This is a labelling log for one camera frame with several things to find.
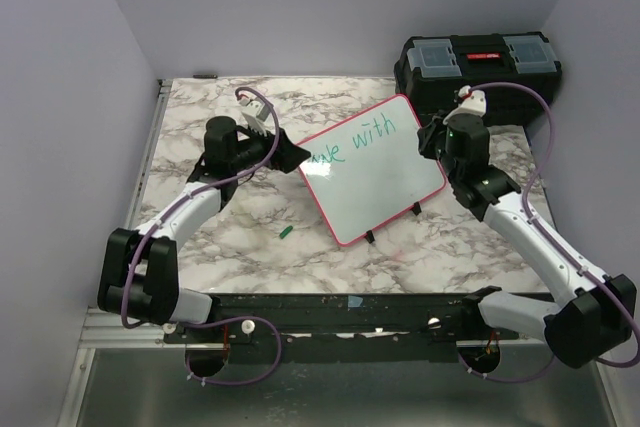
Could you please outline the pink framed whiteboard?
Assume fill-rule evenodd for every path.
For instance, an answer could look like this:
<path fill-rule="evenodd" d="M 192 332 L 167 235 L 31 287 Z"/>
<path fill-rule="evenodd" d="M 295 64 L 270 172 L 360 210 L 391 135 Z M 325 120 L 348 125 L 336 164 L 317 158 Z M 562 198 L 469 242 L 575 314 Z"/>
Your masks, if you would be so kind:
<path fill-rule="evenodd" d="M 396 94 L 299 143 L 299 166 L 338 245 L 348 246 L 411 211 L 447 184 L 440 165 L 418 152 L 420 122 Z"/>

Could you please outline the green marker cap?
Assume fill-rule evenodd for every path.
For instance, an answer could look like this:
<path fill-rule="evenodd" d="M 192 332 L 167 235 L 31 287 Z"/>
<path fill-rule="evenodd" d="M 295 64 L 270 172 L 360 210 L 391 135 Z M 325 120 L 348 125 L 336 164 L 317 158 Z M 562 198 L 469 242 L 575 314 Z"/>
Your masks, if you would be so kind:
<path fill-rule="evenodd" d="M 291 231 L 293 230 L 293 226 L 287 226 L 281 233 L 279 234 L 280 239 L 284 239 Z"/>

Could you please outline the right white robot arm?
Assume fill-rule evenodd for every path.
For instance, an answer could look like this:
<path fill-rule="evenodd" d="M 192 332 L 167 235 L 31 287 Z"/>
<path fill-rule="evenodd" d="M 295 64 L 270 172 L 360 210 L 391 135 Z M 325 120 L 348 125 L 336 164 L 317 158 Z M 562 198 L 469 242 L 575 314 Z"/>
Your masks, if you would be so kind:
<path fill-rule="evenodd" d="M 494 328 L 546 343 L 565 365 L 579 368 L 639 336 L 637 289 L 609 276 L 536 215 L 520 186 L 489 162 L 490 133 L 480 117 L 434 115 L 418 131 L 419 153 L 442 166 L 457 202 L 499 233 L 548 288 L 549 301 L 486 288 L 460 314 L 460 326 L 480 339 Z"/>

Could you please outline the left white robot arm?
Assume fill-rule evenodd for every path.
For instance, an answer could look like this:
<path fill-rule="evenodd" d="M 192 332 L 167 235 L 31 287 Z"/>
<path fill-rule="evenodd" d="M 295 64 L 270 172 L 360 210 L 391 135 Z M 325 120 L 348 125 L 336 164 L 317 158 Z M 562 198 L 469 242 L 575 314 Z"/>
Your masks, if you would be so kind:
<path fill-rule="evenodd" d="M 220 213 L 239 181 L 266 167 L 288 174 L 310 158 L 283 129 L 243 127 L 228 116 L 206 123 L 204 151 L 178 198 L 135 229 L 117 228 L 107 240 L 99 282 L 100 310 L 141 323 L 185 323 L 201 342 L 222 327 L 211 296 L 179 284 L 178 253 L 189 238 Z"/>

